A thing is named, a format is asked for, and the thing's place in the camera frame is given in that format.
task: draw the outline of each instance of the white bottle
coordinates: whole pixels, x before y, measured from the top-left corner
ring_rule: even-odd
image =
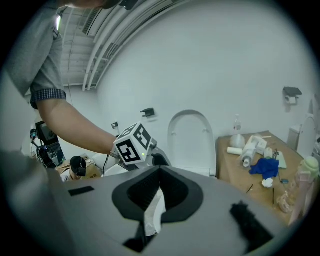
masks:
[[[239,114],[235,115],[235,121],[233,126],[233,136],[230,139],[230,146],[232,148],[243,149],[245,147],[245,138],[240,134],[241,122]]]

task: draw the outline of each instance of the shirt sleeve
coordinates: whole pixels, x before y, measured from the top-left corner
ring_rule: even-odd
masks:
[[[63,40],[57,30],[53,32],[53,35],[55,38],[53,39],[49,55],[44,61],[30,88],[30,104],[36,110],[38,109],[36,103],[39,101],[49,99],[65,100],[67,98],[60,71]]]

